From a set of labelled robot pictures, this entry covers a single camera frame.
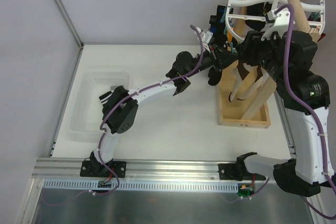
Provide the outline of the black sock white stripes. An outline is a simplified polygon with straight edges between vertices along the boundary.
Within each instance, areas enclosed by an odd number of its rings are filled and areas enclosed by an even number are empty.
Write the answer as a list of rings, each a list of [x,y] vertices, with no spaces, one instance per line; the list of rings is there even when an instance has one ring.
[[[215,67],[211,67],[208,72],[208,84],[210,86],[216,86],[219,84],[222,78],[222,70],[218,70]]]

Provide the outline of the black sock plain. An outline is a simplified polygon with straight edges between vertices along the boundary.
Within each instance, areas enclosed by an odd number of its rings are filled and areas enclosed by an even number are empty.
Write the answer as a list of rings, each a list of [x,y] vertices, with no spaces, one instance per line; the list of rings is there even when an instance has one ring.
[[[225,23],[226,6],[218,5],[216,14],[209,18],[209,31],[213,34],[211,42],[215,45],[228,49],[228,31]]]

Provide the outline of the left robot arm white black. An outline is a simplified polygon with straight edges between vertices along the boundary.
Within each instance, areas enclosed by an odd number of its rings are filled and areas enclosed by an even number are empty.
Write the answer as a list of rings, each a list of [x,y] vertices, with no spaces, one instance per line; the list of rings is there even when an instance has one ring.
[[[208,84],[219,83],[222,71],[237,60],[235,49],[227,50],[215,43],[201,44],[201,52],[192,56],[188,51],[177,54],[172,68],[165,77],[154,84],[139,89],[118,86],[101,95],[103,135],[97,148],[82,162],[81,177],[124,178],[121,171],[123,162],[114,161],[113,155],[117,136],[128,131],[135,121],[138,110],[161,98],[173,97],[184,92],[189,86],[189,77],[209,70]]]

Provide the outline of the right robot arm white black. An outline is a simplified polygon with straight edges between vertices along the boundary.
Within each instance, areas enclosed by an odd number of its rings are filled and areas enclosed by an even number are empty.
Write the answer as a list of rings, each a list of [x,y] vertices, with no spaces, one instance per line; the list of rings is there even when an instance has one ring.
[[[262,67],[276,83],[290,117],[296,149],[296,157],[289,160],[255,152],[239,156],[241,163],[235,167],[239,178],[248,179],[253,174],[270,177],[283,191],[304,197],[335,184],[326,136],[329,86],[310,70],[317,49],[311,36],[302,31],[275,32],[268,40],[263,39],[262,32],[249,31],[238,45],[239,61]]]

